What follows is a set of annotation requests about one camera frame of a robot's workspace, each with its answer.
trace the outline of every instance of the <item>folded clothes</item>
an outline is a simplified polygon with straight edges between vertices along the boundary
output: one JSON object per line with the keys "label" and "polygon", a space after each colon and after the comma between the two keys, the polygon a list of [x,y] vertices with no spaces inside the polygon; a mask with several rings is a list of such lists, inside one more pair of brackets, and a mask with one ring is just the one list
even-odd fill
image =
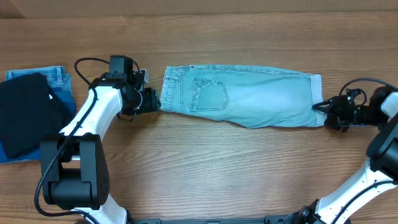
{"label": "folded clothes", "polygon": [[[33,69],[25,69],[25,70],[10,70],[6,73],[6,80],[14,79],[17,77],[21,77],[23,75],[31,75],[33,73],[40,72],[45,75],[45,79],[47,79],[46,88],[49,86],[56,99],[59,98],[60,102],[62,102],[63,106],[66,106],[67,111],[71,116],[75,114],[76,106],[75,101],[72,97],[72,83],[69,74],[65,73],[65,69],[62,66],[51,66],[45,68],[33,68]],[[41,87],[36,86],[31,83],[30,87],[39,89]],[[26,112],[23,118],[32,119],[30,116],[30,112]],[[6,151],[2,144],[2,139],[0,138],[0,163],[2,162],[13,162],[13,161],[22,161],[22,160],[32,160],[32,159],[40,159],[40,151],[38,147],[38,143],[34,144],[34,146],[29,147],[28,149],[18,153],[17,155],[12,156],[12,158],[8,158],[9,155],[6,154]]]}
{"label": "folded clothes", "polygon": [[161,109],[247,128],[322,126],[320,75],[249,65],[167,67]]}

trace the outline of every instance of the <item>stack of folded clothing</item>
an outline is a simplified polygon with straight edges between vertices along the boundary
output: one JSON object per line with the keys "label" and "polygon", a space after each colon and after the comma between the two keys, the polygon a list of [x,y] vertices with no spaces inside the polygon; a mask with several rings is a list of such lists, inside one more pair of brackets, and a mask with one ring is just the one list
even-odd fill
{"label": "stack of folded clothing", "polygon": [[0,163],[40,159],[39,142],[75,115],[70,75],[62,66],[11,70],[0,83]]}

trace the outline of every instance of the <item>folded black fabric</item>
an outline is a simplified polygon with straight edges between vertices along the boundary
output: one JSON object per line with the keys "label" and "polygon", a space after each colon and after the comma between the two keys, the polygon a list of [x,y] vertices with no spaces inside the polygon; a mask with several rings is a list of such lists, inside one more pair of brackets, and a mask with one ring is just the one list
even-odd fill
{"label": "folded black fabric", "polygon": [[8,158],[30,151],[73,118],[39,73],[0,83],[0,141]]}

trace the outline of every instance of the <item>jeans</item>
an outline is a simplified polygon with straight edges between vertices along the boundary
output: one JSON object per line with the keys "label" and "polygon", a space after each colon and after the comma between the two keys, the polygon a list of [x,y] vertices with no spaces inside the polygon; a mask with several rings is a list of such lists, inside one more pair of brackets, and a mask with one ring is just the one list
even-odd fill
{"label": "jeans", "polygon": [[249,65],[167,67],[161,109],[247,128],[323,126],[320,75]]}
{"label": "jeans", "polygon": [[[72,96],[72,81],[70,75],[65,73],[65,68],[63,66],[9,70],[6,72],[6,80],[23,75],[31,75],[33,73],[41,73],[45,75],[47,77],[47,83],[49,84],[49,87],[51,87],[54,93],[65,104],[71,114],[76,113],[76,104]],[[8,159],[0,142],[0,163],[37,159],[40,159],[39,148],[27,154],[21,154],[18,158]]]}

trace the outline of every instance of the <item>blue denim pants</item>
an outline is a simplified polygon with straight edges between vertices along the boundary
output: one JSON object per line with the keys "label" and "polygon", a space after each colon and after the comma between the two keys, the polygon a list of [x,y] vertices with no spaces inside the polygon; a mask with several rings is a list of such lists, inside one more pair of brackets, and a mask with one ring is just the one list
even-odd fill
{"label": "blue denim pants", "polygon": [[[6,72],[6,80],[23,75],[31,75],[33,73],[41,73],[45,75],[47,77],[47,83],[60,100],[64,102],[71,114],[76,113],[76,104],[72,96],[72,81],[70,75],[65,73],[65,68],[63,66],[9,70]],[[21,154],[18,158],[8,159],[0,142],[0,163],[35,159],[40,159],[39,148],[28,154]]]}
{"label": "blue denim pants", "polygon": [[316,127],[326,119],[320,75],[249,65],[167,67],[161,109],[247,128]]}

